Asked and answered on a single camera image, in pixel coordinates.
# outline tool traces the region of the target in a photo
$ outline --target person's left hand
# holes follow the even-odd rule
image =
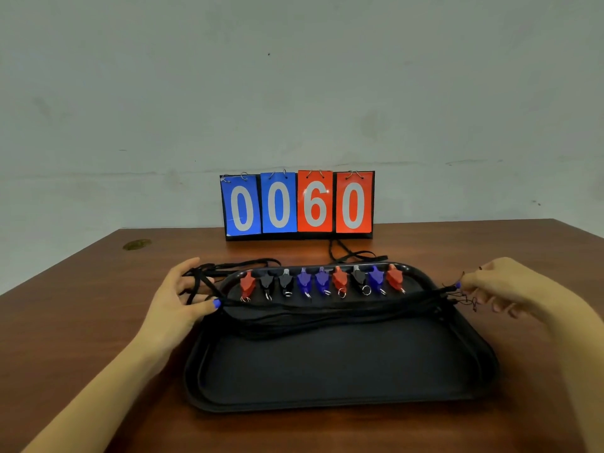
[[[199,266],[199,257],[186,260],[172,267],[155,293],[147,316],[134,342],[141,344],[147,351],[160,357],[170,352],[187,336],[193,324],[205,315],[214,313],[221,302],[206,294],[197,294],[191,305],[185,305],[188,294],[178,296],[179,292],[194,286],[193,277],[184,277],[193,267]]]

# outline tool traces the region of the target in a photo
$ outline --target white digit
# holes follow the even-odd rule
[[[277,219],[277,212],[275,210],[275,194],[277,191],[281,191],[283,197],[283,216],[280,220]],[[289,221],[289,192],[285,184],[280,181],[274,182],[271,184],[270,189],[268,189],[268,217],[277,229],[285,227]]]
[[[327,192],[327,189],[325,189],[325,184],[323,184],[321,181],[313,181],[310,183],[304,193],[304,215],[308,224],[313,227],[319,227],[325,222],[325,218],[327,217],[327,205],[325,205],[325,202],[321,197],[315,197],[313,199],[310,198],[312,197],[312,193],[315,189],[321,194]],[[314,219],[312,216],[313,205],[318,205],[319,207],[318,219]]]
[[[356,219],[350,220],[350,194],[352,191],[356,191],[356,200],[358,206],[356,207]],[[344,189],[344,196],[342,197],[342,217],[344,218],[344,224],[350,229],[356,229],[363,222],[363,213],[365,213],[365,194],[363,188],[358,183],[350,183]]]
[[[238,195],[241,194],[245,200],[245,223],[241,222],[241,216],[239,215],[239,205],[237,203]],[[243,186],[235,186],[231,192],[231,210],[232,220],[235,227],[240,232],[245,232],[252,227],[254,222],[254,207],[252,206],[252,196],[249,195],[249,191]]]

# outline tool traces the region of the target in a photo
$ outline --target red number card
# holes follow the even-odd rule
[[[336,232],[368,234],[373,230],[373,172],[336,174]]]
[[[299,170],[298,232],[333,231],[333,172]]]

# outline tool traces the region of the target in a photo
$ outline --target wall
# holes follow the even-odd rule
[[[219,173],[375,169],[376,222],[604,236],[604,0],[0,0],[0,292]]]

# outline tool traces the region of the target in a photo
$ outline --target blue whistle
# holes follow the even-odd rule
[[[367,275],[369,275],[369,286],[372,287],[372,290],[380,291],[382,295],[386,295],[386,291],[382,289],[383,272],[381,272],[376,266],[373,266],[373,271],[369,272]]]
[[[319,269],[319,273],[315,275],[316,286],[319,292],[323,295],[331,295],[329,292],[329,274],[323,267]]]
[[[310,281],[312,280],[312,276],[306,273],[305,267],[302,267],[302,273],[299,274],[296,278],[298,279],[298,287],[302,291],[302,294],[304,294],[310,299],[310,289],[312,287]]]

